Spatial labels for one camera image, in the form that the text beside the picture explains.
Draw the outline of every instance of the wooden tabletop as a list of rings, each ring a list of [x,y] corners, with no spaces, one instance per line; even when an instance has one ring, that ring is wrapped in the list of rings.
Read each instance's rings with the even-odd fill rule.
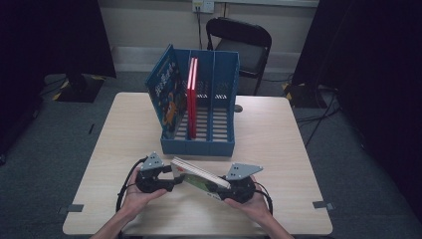
[[[262,165],[255,174],[270,193],[275,218],[292,234],[326,235],[332,225],[322,201],[298,126],[284,98],[237,97],[236,144],[232,157],[177,155],[216,175],[225,175],[232,162]],[[132,166],[153,151],[163,154],[161,127],[149,95],[118,94],[109,111],[63,230],[69,235],[95,234],[113,215],[117,194]],[[160,178],[171,178],[171,173]],[[244,236],[264,234],[259,225],[222,201],[182,183],[151,201],[123,232],[127,235]]]

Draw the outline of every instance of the wall outlet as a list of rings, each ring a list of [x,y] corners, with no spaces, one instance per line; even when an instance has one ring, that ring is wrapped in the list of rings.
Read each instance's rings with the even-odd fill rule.
[[[214,1],[192,0],[192,12],[196,13],[198,9],[201,13],[214,13]]]

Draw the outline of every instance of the gray carpet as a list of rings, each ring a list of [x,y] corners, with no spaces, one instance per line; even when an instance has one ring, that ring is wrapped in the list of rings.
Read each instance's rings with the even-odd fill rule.
[[[114,96],[145,92],[147,73],[118,73],[107,79],[92,104],[51,100],[62,76],[46,79],[45,101],[0,167],[0,238],[73,238],[64,235],[72,204]],[[260,96],[282,97],[289,74],[266,74]],[[239,94],[254,82],[242,79]],[[324,93],[327,102],[331,93]],[[294,109],[297,119],[317,117],[321,109]],[[317,122],[299,123],[307,142]],[[422,238],[422,226],[383,169],[360,146],[358,131],[342,112],[324,119],[309,142],[308,153],[322,196],[335,206],[329,212],[337,239]]]

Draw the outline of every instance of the forearm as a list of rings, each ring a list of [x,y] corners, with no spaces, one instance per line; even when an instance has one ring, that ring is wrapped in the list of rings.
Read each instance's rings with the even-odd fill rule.
[[[256,221],[272,239],[294,239],[286,229],[271,215]]]
[[[120,230],[132,219],[133,217],[130,216],[129,213],[120,210],[91,238],[114,239],[117,237]]]

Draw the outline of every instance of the hardcover book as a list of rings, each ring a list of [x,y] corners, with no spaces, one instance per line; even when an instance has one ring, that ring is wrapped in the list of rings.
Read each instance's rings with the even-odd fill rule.
[[[172,139],[186,111],[186,95],[173,46],[170,44],[145,81],[162,137]]]
[[[171,160],[171,168],[174,177],[184,175],[185,182],[203,190],[208,196],[215,199],[221,200],[217,193],[210,190],[211,188],[222,187],[230,189],[228,181],[178,157],[174,157]]]

